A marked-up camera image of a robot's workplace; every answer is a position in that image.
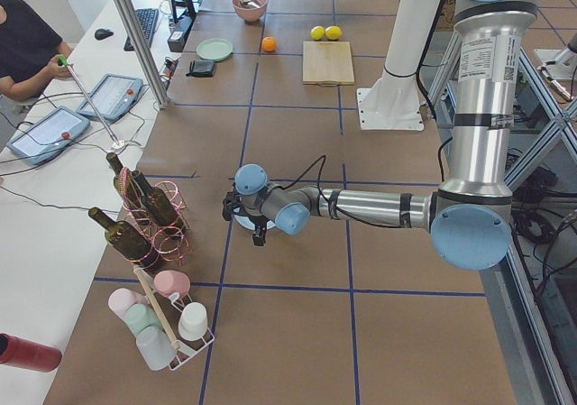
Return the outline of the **person's hand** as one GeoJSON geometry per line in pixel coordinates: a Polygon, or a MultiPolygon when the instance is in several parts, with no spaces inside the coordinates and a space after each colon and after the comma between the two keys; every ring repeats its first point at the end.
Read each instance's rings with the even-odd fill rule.
{"type": "Polygon", "coordinates": [[[62,63],[60,54],[55,55],[50,59],[47,65],[42,69],[42,73],[47,76],[48,79],[71,77],[69,69],[62,63]]]}

